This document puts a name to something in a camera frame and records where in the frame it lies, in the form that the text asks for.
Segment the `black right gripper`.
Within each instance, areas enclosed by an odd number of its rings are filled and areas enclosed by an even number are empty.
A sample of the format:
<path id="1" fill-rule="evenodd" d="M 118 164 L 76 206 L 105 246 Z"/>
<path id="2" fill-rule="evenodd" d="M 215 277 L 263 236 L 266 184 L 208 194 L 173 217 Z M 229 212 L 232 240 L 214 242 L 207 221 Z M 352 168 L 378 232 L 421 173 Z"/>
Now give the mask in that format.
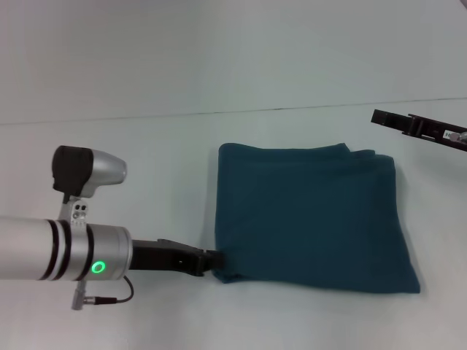
<path id="1" fill-rule="evenodd" d="M 466 128 L 413 114 L 409 117 L 375 109 L 371 122 L 417 139 L 466 151 Z"/>

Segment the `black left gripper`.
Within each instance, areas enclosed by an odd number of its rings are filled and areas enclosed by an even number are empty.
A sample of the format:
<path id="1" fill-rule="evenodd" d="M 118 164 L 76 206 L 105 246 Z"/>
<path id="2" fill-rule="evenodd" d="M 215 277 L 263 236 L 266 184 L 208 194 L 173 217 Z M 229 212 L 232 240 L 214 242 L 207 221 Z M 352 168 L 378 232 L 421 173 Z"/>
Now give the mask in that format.
<path id="1" fill-rule="evenodd" d="M 174 271 L 202 277 L 207 271 L 222 270 L 223 253 L 188 246 L 166 239 L 132 241 L 131 271 Z"/>

